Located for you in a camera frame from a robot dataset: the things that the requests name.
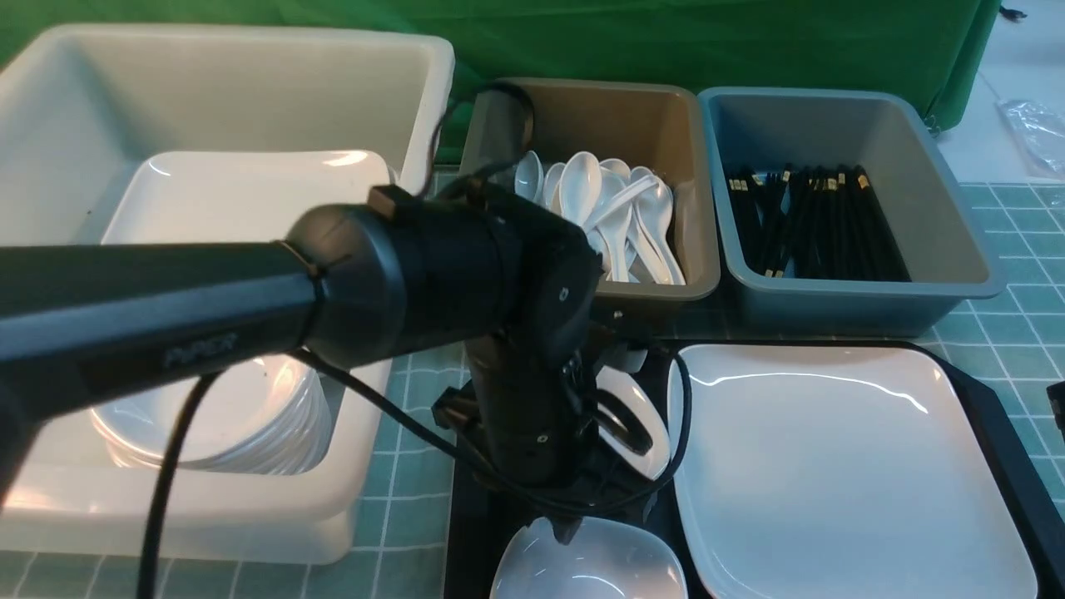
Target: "green backdrop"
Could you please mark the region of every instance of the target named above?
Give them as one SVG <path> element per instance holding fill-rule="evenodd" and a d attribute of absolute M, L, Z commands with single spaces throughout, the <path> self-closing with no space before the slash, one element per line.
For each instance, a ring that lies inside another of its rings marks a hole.
<path fill-rule="evenodd" d="M 999 0 L 0 0 L 0 64 L 73 21 L 291 25 L 428 33 L 453 95 L 486 78 L 567 77 L 876 90 L 961 120 Z M 461 117 L 445 156 L 461 143 Z"/>

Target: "tan plastic bin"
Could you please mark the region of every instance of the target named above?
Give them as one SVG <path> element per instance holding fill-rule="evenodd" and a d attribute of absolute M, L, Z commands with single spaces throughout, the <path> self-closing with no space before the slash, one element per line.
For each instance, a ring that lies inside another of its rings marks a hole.
<path fill-rule="evenodd" d="M 624 321 L 660 329 L 685 304 L 706 297 L 721 277 L 710 195 L 703 117 L 695 96 L 679 87 L 564 79 L 511 79 L 536 109 L 532 149 L 545 162 L 587 150 L 601 160 L 620 158 L 657 173 L 674 194 L 670 242 L 687 285 L 601 281 L 593 313 L 600 322 Z M 513 158 L 520 150 L 523 113 L 501 93 L 474 107 L 461 174 Z M 499 182 L 512 185 L 508 177 Z"/>

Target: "stack of white plates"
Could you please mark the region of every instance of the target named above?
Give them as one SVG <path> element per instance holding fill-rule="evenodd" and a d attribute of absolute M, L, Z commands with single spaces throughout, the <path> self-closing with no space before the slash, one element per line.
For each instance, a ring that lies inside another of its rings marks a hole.
<path fill-rule="evenodd" d="M 93 422 L 122 467 L 158 468 L 194 379 L 94 408 Z M 185 437 L 179 466 L 297 474 L 328 449 L 332 418 L 318 375 L 284 356 L 256 358 L 218 377 Z"/>

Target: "white spoon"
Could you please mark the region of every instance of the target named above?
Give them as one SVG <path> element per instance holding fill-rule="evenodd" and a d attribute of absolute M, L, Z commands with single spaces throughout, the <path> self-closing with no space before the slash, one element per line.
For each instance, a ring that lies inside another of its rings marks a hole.
<path fill-rule="evenodd" d="M 625 238 L 628 237 L 628 223 L 633 220 L 633 206 L 615 210 L 600 221 L 599 231 L 606 242 L 610 253 L 610 280 L 628 282 L 628 269 L 625 268 Z"/>
<path fill-rule="evenodd" d="M 673 192 L 665 181 L 657 177 L 655 179 L 658 184 L 636 198 L 640 232 L 655 246 L 662 263 L 669 269 L 673 285 L 685 285 L 684 273 L 681 272 L 681 266 L 676 263 L 676 258 L 673 257 L 673 252 L 666 240 L 670 222 L 673 220 Z"/>
<path fill-rule="evenodd" d="M 628 230 L 629 230 L 630 233 L 633 231 L 633 224 L 634 223 L 636 223 L 635 218 L 630 220 L 628 222 Z M 628 273 L 629 277 L 632 277 L 632 275 L 633 275 L 633 273 L 632 273 L 632 271 L 633 271 L 633 264 L 636 263 L 636 258 L 637 258 L 637 256 L 636 256 L 636 247 L 633 246 L 633 242 L 630 242 L 630 241 L 628 241 L 626 239 L 625 240 L 625 268 L 628 269 L 628 271 L 629 271 L 629 273 Z"/>
<path fill-rule="evenodd" d="M 655 277 L 651 276 L 650 272 L 648 271 L 648 268 L 643 265 L 643 261 L 637 260 L 636 262 L 633 263 L 633 268 L 628 270 L 628 282 L 641 282 L 641 281 L 654 285 L 660 285 L 658 282 L 655 282 Z"/>
<path fill-rule="evenodd" d="M 600 162 L 600 166 L 621 177 L 621 180 L 624 181 L 626 185 L 633 180 L 633 172 L 628 168 L 628 164 L 625 164 L 624 160 L 608 158 Z"/>
<path fill-rule="evenodd" d="M 655 172 L 648 168 L 646 166 L 637 166 L 633 168 L 633 180 L 641 179 L 643 177 L 657 177 Z"/>
<path fill-rule="evenodd" d="M 610 272 L 610 252 L 607 250 L 606 240 L 599 230 L 588 231 L 588 246 L 603 258 L 603 272 Z"/>
<path fill-rule="evenodd" d="M 628 226 L 628 243 L 636 249 L 636 256 L 643 264 L 643 269 L 651 275 L 651 279 L 658 285 L 673 285 L 670 277 L 669 268 L 662 262 L 661 256 L 655 249 L 654 244 L 644 234 L 646 227 L 643 226 L 639 208 L 633 214 L 633 220 Z"/>
<path fill-rule="evenodd" d="M 543 187 L 543 164 L 535 151 L 529 150 L 518 161 L 514 168 L 514 194 L 529 201 L 540 197 Z"/>
<path fill-rule="evenodd" d="M 562 207 L 558 206 L 554 199 L 558 193 L 558 180 L 562 178 L 564 167 L 566 165 L 561 162 L 556 162 L 551 165 L 551 168 L 547 168 L 547 175 L 543 178 L 543 189 L 538 198 L 540 206 L 559 215 L 562 214 Z"/>
<path fill-rule="evenodd" d="M 558 180 L 562 217 L 580 225 L 591 214 L 603 189 L 603 171 L 591 152 L 578 151 L 566 163 Z"/>
<path fill-rule="evenodd" d="M 644 193 L 657 185 L 656 177 L 642 177 L 637 181 L 634 181 L 621 193 L 616 194 L 606 204 L 597 206 L 588 218 L 584 223 L 585 230 L 591 230 L 595 228 L 604 218 L 610 215 L 612 212 L 621 210 L 621 208 L 627 204 L 630 204 L 636 199 L 641 193 Z"/>
<path fill-rule="evenodd" d="M 601 167 L 600 174 L 603 176 L 603 188 L 600 190 L 599 199 L 595 200 L 595 206 L 592 207 L 591 215 L 601 214 L 600 210 L 603 207 L 608 206 L 613 197 L 621 192 L 625 191 L 625 181 L 617 174 L 606 168 Z M 592 230 L 594 227 L 585 227 L 586 231 Z"/>

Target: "white square plate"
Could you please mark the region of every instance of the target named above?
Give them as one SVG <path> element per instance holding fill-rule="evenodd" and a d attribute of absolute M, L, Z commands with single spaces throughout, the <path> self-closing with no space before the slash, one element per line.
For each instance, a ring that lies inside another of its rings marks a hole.
<path fill-rule="evenodd" d="M 716 598 L 1036 596 L 1017 529 L 934 360 L 842 346 L 682 355 L 692 418 L 677 504 Z M 679 376 L 673 366 L 670 422 L 681 418 Z"/>

